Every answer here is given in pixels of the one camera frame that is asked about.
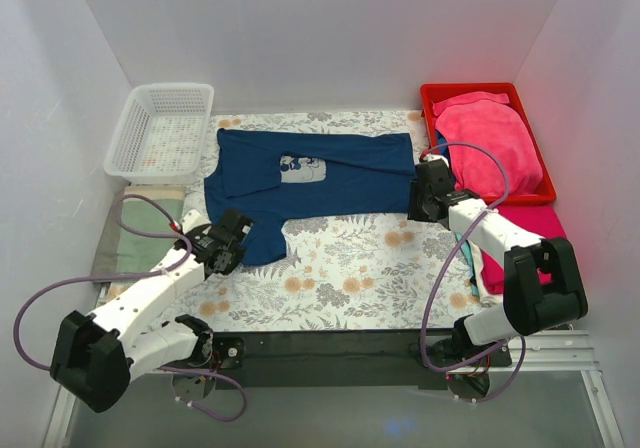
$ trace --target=navy blue garment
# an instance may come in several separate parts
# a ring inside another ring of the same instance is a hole
[[[286,256],[286,220],[354,213],[407,213],[415,176],[409,135],[316,135],[218,131],[220,159],[204,180],[209,218],[234,208],[253,218],[245,265]],[[280,158],[319,158],[326,178],[281,183]]]

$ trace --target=pink towel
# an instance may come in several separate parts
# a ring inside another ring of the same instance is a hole
[[[499,206],[498,211],[507,220],[524,228],[527,231],[544,236],[545,238],[555,238],[556,236],[566,237],[562,224],[556,212],[549,205],[543,206]],[[482,253],[484,269],[482,270],[482,280],[487,291],[494,295],[504,293],[504,271],[493,258],[486,253]],[[550,276],[539,273],[540,282],[547,283]]]
[[[447,141],[475,143],[493,153],[509,175],[510,193],[534,193],[542,181],[542,167],[520,115],[506,106],[506,94],[474,92],[433,105],[438,130]],[[500,171],[483,153],[461,146],[449,147],[456,189],[480,196],[500,196]]]

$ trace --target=red basket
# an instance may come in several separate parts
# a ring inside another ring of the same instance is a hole
[[[474,91],[486,91],[488,93],[506,93],[509,95],[509,106],[513,108],[522,118],[524,125],[529,130],[531,141],[536,149],[536,155],[538,155],[538,161],[542,167],[542,181],[538,186],[535,193],[531,195],[509,195],[504,201],[507,205],[546,205],[553,202],[556,199],[556,190],[553,188],[549,172],[544,164],[540,150],[538,149],[538,143],[533,136],[531,126],[527,120],[527,115],[524,113],[522,103],[520,103],[520,97],[516,87],[511,83],[455,83],[455,84],[442,84],[442,85],[422,85],[420,93],[422,95],[422,105],[424,107],[424,118],[427,124],[427,134],[429,135],[429,143],[431,146],[435,146],[436,143],[436,117],[433,114],[433,104],[439,101],[447,100],[453,96],[463,95],[465,93],[471,93]],[[483,200],[488,204],[495,201],[497,197],[487,196],[483,197]]]

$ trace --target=red towel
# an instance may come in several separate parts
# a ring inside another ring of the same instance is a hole
[[[527,231],[544,236],[545,238],[555,238],[557,236],[566,237],[562,224],[556,212],[549,205],[544,206],[500,206],[498,211],[507,220],[524,228]],[[482,270],[482,280],[487,291],[494,295],[504,293],[504,271],[493,258],[482,252],[484,269]],[[550,275],[540,273],[540,282],[547,283],[551,280]]]
[[[527,127],[507,106],[506,94],[474,92],[433,106],[436,129],[447,141],[466,141],[486,148],[504,165],[510,193],[534,193],[542,181],[542,167]],[[470,189],[480,196],[500,196],[504,182],[494,162],[485,154],[462,146],[450,146],[456,189]]]

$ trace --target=white wall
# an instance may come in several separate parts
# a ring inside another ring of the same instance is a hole
[[[437,81],[511,81],[556,0],[87,0],[133,85],[214,110],[417,108]]]
[[[640,0],[558,0],[516,78],[590,303],[627,446],[640,446]]]
[[[106,144],[130,86],[84,0],[0,0],[0,446],[39,446],[58,385],[25,365],[13,317],[37,289],[87,274],[116,188]],[[32,356],[51,361],[63,316],[90,286],[63,289],[24,324]]]

